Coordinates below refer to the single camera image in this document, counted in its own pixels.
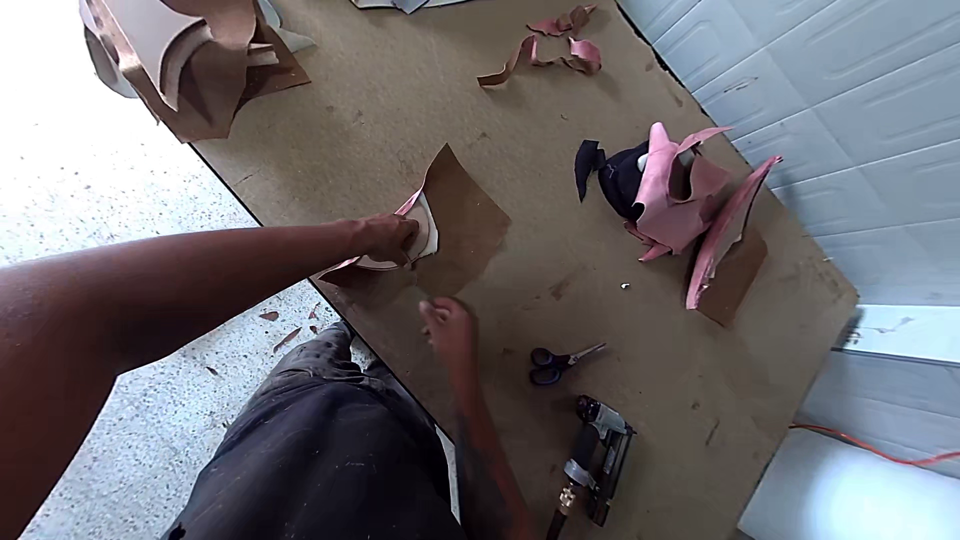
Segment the workbench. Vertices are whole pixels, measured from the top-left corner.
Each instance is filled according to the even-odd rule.
[[[599,74],[522,66],[491,89],[476,76],[500,69],[524,25],[574,2],[475,0],[409,16],[348,0],[277,3],[287,28],[317,41],[297,54],[313,83],[249,102],[229,139],[196,143],[203,158],[263,225],[309,225],[393,211],[449,143],[512,219],[458,297],[479,317],[484,392],[537,527],[546,530],[565,485],[580,427],[573,402],[586,393],[638,437],[606,527],[576,513],[564,538],[726,538],[856,293],[764,188],[751,224],[769,255],[725,329],[684,309],[690,253],[640,263],[641,245],[595,180],[578,201],[582,139],[611,153],[645,140],[655,121],[676,140],[712,125],[614,2],[600,1],[583,32],[602,51]],[[722,136],[703,152],[738,179],[750,172]],[[376,300],[317,284],[451,430],[445,372],[420,334],[425,294],[409,283]],[[605,352],[559,383],[528,381],[534,347],[572,353],[602,341]]]

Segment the pneumatic staple gun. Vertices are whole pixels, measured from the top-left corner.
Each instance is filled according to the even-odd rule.
[[[586,509],[590,520],[600,527],[607,522],[607,513],[623,470],[630,439],[636,434],[618,412],[590,396],[577,398],[577,416],[584,424],[573,445],[573,453],[564,466],[564,473],[570,482],[560,492],[560,501],[550,522],[547,540],[556,540],[560,535],[566,516],[577,499],[577,491],[584,490],[588,494]],[[603,462],[592,472],[591,461],[597,443],[604,448]]]

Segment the orange extension cord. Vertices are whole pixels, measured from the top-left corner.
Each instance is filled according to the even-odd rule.
[[[870,452],[873,452],[874,454],[877,454],[880,457],[884,457],[895,463],[902,463],[904,465],[917,465],[917,466],[933,465],[934,463],[946,461],[947,459],[960,457],[960,452],[948,452],[946,454],[934,455],[933,457],[925,457],[924,459],[900,459],[899,457],[893,457],[892,455],[885,454],[859,439],[854,439],[853,437],[847,435],[846,433],[841,433],[840,431],[832,430],[830,428],[824,428],[823,426],[814,426],[812,424],[793,424],[790,426],[790,428],[792,430],[796,428],[803,428],[805,430],[824,431],[826,433],[836,435],[844,440],[848,440],[853,444],[855,444],[856,446],[864,450],[869,450]]]

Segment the speckled floor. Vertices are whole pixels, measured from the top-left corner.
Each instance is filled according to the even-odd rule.
[[[35,20],[36,6],[8,16]],[[255,227],[256,222],[196,157],[157,126],[138,100],[122,98],[93,73],[76,2],[44,8],[43,39],[14,25],[0,163],[0,264],[160,234]],[[74,461],[22,538],[150,538],[186,502],[226,425],[292,343],[320,303],[307,282],[284,290],[163,360],[120,378]],[[266,321],[257,314],[279,311]],[[310,335],[304,329],[301,335]],[[354,358],[371,354],[359,340]]]

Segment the hand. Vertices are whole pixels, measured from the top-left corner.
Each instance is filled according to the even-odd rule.
[[[360,220],[369,236],[367,255],[373,260],[391,260],[400,266],[410,263],[406,250],[417,238],[420,223],[402,215],[381,213]]]
[[[426,323],[423,333],[449,371],[455,385],[477,383],[475,321],[469,311],[452,298],[420,302],[420,317]]]

